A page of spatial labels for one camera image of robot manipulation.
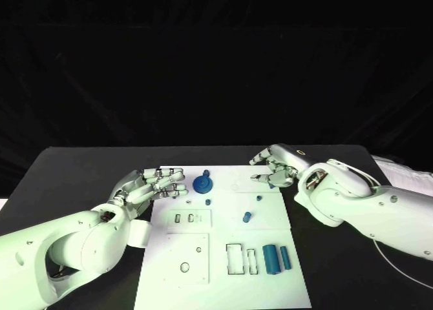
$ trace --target white board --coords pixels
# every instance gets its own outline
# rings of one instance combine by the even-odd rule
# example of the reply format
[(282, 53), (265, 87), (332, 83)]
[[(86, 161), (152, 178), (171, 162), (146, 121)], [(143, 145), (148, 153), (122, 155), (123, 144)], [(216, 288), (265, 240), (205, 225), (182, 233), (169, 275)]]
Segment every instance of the white board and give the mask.
[[(208, 194), (200, 194), (194, 191), (194, 180), (203, 175), (205, 169), (211, 172), (214, 189)], [(184, 170), (187, 175), (184, 183), (191, 190), (190, 195), (175, 200), (172, 198), (158, 200), (153, 206), (153, 231), (143, 260), (136, 309), (311, 308), (280, 190), (270, 189), (269, 185), (259, 184), (250, 179), (253, 174), (269, 173), (267, 167), (184, 167)], [(256, 200), (259, 195), (263, 197), (262, 201)], [(207, 199), (211, 200), (211, 205), (205, 204)], [(169, 229), (172, 214), (179, 214), (178, 210), (184, 211), (181, 214), (188, 214), (191, 210), (197, 210), (197, 214), (208, 214), (210, 211), (211, 225), (205, 221), (205, 225), (194, 226), (192, 230)], [(244, 223), (243, 216), (247, 211), (253, 216), (250, 222)], [(195, 241), (190, 241), (190, 246), (182, 243), (184, 239), (197, 238), (192, 235), (207, 235), (210, 245), (207, 264), (210, 276), (203, 276), (200, 282), (192, 276), (187, 278), (191, 271), (172, 274), (179, 272), (182, 260), (200, 260), (204, 257), (197, 255)], [(227, 244), (230, 243), (243, 245), (246, 274), (229, 274)], [(266, 244), (278, 246), (279, 257), (280, 246), (288, 247), (293, 268), (285, 270), (282, 264), (282, 273), (276, 275), (267, 274), (266, 271), (263, 254)], [(184, 250), (181, 255), (177, 255), (178, 249)], [(249, 249), (256, 250), (259, 274), (249, 272)], [(201, 273), (207, 272), (203, 266), (205, 257), (203, 261), (194, 262), (198, 264), (201, 276)]]

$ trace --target blue object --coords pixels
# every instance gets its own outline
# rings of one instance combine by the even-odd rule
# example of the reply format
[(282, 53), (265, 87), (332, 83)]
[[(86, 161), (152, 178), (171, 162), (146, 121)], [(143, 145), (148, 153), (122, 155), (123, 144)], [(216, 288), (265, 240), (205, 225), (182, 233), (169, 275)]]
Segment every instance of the blue object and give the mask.
[(267, 274), (279, 274), (282, 272), (278, 247), (275, 244), (263, 246), (266, 270)]
[(246, 212), (243, 222), (249, 223), (250, 220), (252, 220), (252, 213)]
[(200, 194), (207, 194), (214, 188), (214, 182), (210, 178), (210, 171), (204, 170), (204, 175), (194, 181), (194, 189)]
[(291, 261), (289, 261), (289, 255), (288, 255), (288, 248), (286, 247), (280, 247), (280, 251), (282, 251), (282, 256), (283, 256), (285, 269), (291, 270)]

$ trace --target robotic hand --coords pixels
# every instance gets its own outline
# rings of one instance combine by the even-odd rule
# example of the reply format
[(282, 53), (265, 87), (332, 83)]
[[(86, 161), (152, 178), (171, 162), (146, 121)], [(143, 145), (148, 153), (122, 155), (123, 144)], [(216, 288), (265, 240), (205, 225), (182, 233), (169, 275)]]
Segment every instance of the robotic hand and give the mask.
[[(133, 171), (109, 202), (0, 237), (0, 309), (42, 310), (117, 265), (127, 244), (145, 247), (152, 224), (136, 220), (152, 200), (188, 194), (184, 169)], [(130, 244), (132, 230), (143, 227)], [(74, 273), (51, 276), (47, 256)]]
[(325, 225), (347, 221), (374, 241), (433, 260), (433, 197), (382, 186), (354, 167), (337, 160), (318, 163), (283, 144), (263, 150), (252, 165), (265, 160), (273, 173), (253, 181), (289, 187), (298, 178), (296, 202)]

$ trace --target black curtain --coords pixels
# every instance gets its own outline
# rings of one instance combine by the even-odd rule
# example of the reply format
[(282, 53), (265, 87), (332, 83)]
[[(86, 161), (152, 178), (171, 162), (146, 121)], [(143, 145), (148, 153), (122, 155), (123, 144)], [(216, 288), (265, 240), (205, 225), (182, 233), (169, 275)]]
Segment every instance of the black curtain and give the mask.
[(242, 0), (2, 12), (0, 196), (51, 146), (353, 143), (433, 169), (433, 27)]

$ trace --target white robotic arm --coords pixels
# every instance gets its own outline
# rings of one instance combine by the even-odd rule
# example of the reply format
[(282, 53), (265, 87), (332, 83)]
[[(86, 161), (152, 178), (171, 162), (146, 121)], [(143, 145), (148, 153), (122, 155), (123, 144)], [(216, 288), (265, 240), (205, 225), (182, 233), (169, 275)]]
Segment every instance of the white robotic arm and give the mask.
[[(184, 170), (133, 171), (119, 182), (109, 202), (58, 220), (0, 237), (0, 310), (42, 310), (117, 265), (132, 228), (152, 200), (188, 194)], [(51, 276), (47, 256), (70, 269)]]
[(262, 160), (273, 173), (252, 179), (288, 187), (298, 178), (296, 202), (325, 225), (337, 227), (347, 221), (369, 238), (433, 260), (433, 197), (380, 186), (344, 163), (318, 163), (304, 150), (286, 145), (272, 145), (252, 164)]

